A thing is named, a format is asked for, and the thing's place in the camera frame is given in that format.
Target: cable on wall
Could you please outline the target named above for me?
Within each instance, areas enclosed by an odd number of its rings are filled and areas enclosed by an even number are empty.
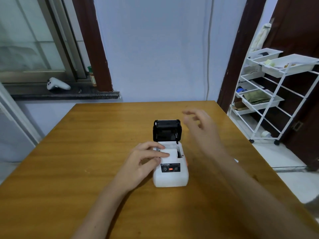
[[[214,0],[212,0],[211,6],[211,13],[209,16],[209,25],[208,25],[208,50],[207,50],[207,93],[206,93],[206,100],[208,100],[209,94],[209,57],[210,57],[210,49],[211,49],[211,29],[212,29],[212,18],[213,18],[213,7],[214,7]]]

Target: black stone windowsill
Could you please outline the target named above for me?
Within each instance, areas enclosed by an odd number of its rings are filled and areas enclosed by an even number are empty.
[[[70,90],[60,88],[48,90],[46,83],[3,84],[12,98],[22,100],[95,100],[119,99],[120,92],[98,92],[96,87],[88,83],[72,83]]]

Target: folded olive fabric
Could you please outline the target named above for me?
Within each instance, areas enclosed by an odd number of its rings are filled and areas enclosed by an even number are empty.
[[[252,105],[261,104],[270,101],[269,95],[261,90],[247,92],[244,94],[245,99]]]

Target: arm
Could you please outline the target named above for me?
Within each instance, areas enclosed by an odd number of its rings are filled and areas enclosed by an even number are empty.
[[[111,220],[124,196],[159,165],[160,157],[169,156],[168,153],[153,150],[153,147],[165,148],[157,142],[146,142],[132,150],[115,178],[102,190],[71,239],[105,239]],[[142,165],[143,159],[150,160]]]
[[[318,234],[301,223],[227,154],[218,135],[217,127],[206,112],[192,109],[183,113],[195,115],[193,118],[185,116],[185,125],[207,159],[211,159],[219,168],[256,221],[260,238],[318,238]]]

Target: dark brown door frame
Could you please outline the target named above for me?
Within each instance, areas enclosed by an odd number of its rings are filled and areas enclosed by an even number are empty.
[[[72,0],[98,91],[113,91],[94,0]]]
[[[233,100],[238,76],[245,61],[247,50],[258,27],[266,0],[247,0],[233,49],[229,58],[224,80],[221,85],[217,104],[227,113]]]

